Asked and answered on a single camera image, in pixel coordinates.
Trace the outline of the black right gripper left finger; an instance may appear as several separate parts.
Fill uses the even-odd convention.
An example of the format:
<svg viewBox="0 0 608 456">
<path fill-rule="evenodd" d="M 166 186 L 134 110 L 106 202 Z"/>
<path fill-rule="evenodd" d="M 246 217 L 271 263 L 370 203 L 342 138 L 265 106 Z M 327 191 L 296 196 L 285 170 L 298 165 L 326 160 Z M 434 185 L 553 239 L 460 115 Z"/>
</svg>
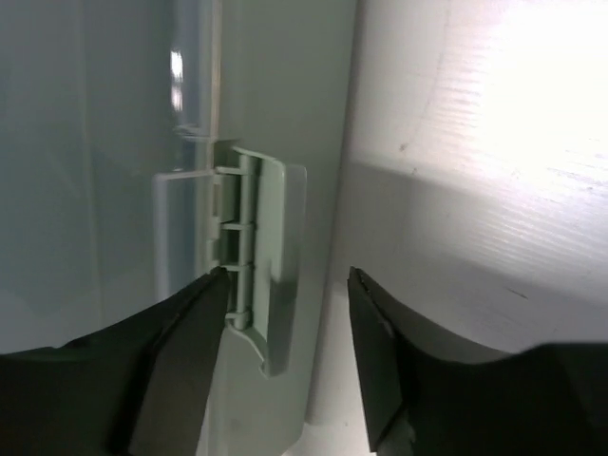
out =
<svg viewBox="0 0 608 456">
<path fill-rule="evenodd" d="M 215 268 L 59 348 L 1 358 L 5 455 L 193 455 L 227 312 Z"/>
</svg>

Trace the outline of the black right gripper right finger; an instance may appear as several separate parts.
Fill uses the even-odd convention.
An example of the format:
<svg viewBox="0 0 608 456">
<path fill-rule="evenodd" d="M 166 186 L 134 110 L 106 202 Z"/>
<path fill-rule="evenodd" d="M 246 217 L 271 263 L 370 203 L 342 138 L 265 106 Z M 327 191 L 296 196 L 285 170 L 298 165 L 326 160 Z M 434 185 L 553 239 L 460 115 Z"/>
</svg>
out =
<svg viewBox="0 0 608 456">
<path fill-rule="evenodd" d="M 606 453 L 605 344 L 502 355 L 408 308 L 358 268 L 348 297 L 372 453 Z"/>
</svg>

